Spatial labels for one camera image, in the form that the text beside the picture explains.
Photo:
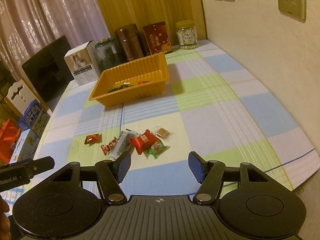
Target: white chair back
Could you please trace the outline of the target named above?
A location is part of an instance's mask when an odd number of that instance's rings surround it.
[[[36,99],[23,80],[13,83],[9,88],[7,98],[21,114],[24,113],[30,102]]]

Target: table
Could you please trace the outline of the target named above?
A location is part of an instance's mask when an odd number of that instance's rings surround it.
[[[208,40],[194,50],[174,49],[166,59],[170,83],[164,94],[105,108],[88,101],[95,82],[72,81],[44,131],[35,159],[52,156],[55,168],[29,185],[2,193],[10,205],[26,190],[71,161],[82,166],[107,159],[86,135],[107,144],[124,129],[143,133],[157,124],[172,132],[170,149],[156,160],[132,153],[120,184],[130,195],[190,195],[199,184],[188,167],[189,152],[238,167],[250,162],[293,190],[320,168],[314,147],[281,103],[245,68]],[[96,184],[84,183],[96,195]],[[236,184],[226,184],[223,194]]]

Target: orange plastic tray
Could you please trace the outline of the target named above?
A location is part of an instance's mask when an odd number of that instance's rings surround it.
[[[163,53],[124,63],[102,72],[89,101],[97,100],[104,106],[114,106],[139,98],[164,93],[169,80],[168,65]],[[140,81],[148,83],[138,85]],[[107,93],[115,86],[129,82],[132,86]]]

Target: orange bag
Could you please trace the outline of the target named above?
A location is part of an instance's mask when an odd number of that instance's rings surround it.
[[[9,163],[13,154],[12,146],[17,142],[21,133],[18,125],[8,119],[0,130],[0,159]]]

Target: human hand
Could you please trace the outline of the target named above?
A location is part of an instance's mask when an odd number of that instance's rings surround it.
[[[8,203],[0,196],[0,240],[11,240],[10,221],[5,215],[9,210]]]

